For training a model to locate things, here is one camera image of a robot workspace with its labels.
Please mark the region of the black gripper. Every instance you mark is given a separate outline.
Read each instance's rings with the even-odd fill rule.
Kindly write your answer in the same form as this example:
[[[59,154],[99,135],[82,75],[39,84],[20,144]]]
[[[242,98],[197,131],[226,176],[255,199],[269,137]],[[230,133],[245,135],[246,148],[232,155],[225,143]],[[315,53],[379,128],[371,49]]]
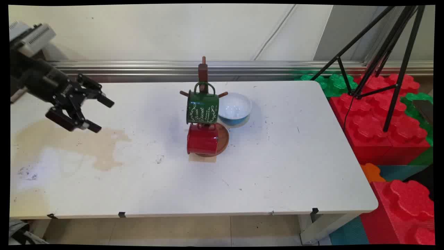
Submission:
[[[10,52],[10,76],[19,88],[26,88],[41,101],[53,104],[54,107],[46,112],[46,118],[70,132],[80,129],[99,133],[102,129],[84,117],[81,105],[85,98],[95,99],[108,108],[114,105],[114,101],[102,91],[102,85],[90,77],[78,74],[76,81],[73,81],[48,62],[27,57],[20,52]],[[79,105],[69,107],[66,115],[60,106],[68,104],[70,95]]]

